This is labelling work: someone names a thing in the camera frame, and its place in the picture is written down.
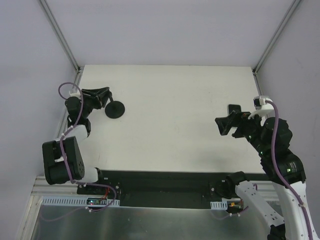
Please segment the black smartphone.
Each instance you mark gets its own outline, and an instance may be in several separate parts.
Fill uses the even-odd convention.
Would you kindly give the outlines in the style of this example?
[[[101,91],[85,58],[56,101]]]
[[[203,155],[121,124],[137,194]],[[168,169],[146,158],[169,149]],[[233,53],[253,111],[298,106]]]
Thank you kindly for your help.
[[[242,108],[238,104],[229,104],[227,106],[227,113],[230,115],[232,112],[241,112]]]

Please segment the black phone stand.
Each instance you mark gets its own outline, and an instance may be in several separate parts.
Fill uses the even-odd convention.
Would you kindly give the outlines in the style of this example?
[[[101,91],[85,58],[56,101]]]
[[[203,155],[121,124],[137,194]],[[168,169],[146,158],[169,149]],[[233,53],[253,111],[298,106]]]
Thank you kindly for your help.
[[[114,100],[112,97],[109,98],[109,101],[104,108],[105,115],[110,119],[122,117],[126,110],[125,105],[120,101]]]

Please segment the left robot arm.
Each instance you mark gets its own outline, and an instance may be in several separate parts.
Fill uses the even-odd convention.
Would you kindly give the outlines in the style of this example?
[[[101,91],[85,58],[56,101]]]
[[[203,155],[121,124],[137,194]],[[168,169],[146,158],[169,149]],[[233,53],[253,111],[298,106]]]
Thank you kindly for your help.
[[[99,195],[106,183],[100,179],[100,169],[85,166],[79,143],[91,134],[89,115],[100,110],[112,99],[109,87],[81,89],[70,94],[64,104],[67,110],[67,128],[60,138],[42,144],[45,179],[50,185],[88,183],[88,188]]]

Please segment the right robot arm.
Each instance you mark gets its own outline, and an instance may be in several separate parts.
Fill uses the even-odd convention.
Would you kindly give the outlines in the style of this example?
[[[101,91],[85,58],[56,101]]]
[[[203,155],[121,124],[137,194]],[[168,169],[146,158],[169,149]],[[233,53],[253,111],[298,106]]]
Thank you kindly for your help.
[[[215,186],[220,197],[239,197],[264,228],[268,240],[317,240],[306,195],[306,174],[302,161],[290,149],[292,132],[286,120],[270,117],[261,124],[261,117],[250,118],[249,112],[233,111],[215,122],[220,135],[231,128],[234,138],[245,138],[260,156],[260,164],[272,182],[282,213],[277,213],[258,193],[247,175],[238,171],[226,176]]]

